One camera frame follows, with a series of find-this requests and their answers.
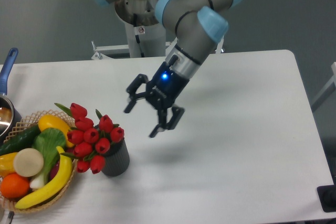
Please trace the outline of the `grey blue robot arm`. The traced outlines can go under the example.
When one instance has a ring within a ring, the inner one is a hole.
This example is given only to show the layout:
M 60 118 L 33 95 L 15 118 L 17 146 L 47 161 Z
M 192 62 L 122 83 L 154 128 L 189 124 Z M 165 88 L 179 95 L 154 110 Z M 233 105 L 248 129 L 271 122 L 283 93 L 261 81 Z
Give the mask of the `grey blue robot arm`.
M 223 12 L 242 0 L 95 0 L 113 4 L 124 23 L 132 58 L 164 56 L 152 79 L 139 74 L 127 87 L 129 113 L 146 99 L 158 113 L 150 134 L 172 130 L 184 109 L 176 98 L 228 31 Z

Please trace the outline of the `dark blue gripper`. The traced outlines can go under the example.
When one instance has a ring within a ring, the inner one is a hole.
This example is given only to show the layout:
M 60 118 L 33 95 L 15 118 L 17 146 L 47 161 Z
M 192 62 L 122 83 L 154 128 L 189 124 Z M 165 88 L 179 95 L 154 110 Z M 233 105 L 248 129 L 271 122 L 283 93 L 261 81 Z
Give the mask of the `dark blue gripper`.
M 130 113 L 137 100 L 146 99 L 158 112 L 158 124 L 149 137 L 175 129 L 185 112 L 184 108 L 175 105 L 175 100 L 200 66 L 200 61 L 178 45 L 174 46 L 151 80 L 140 73 L 126 88 L 129 99 L 124 113 Z

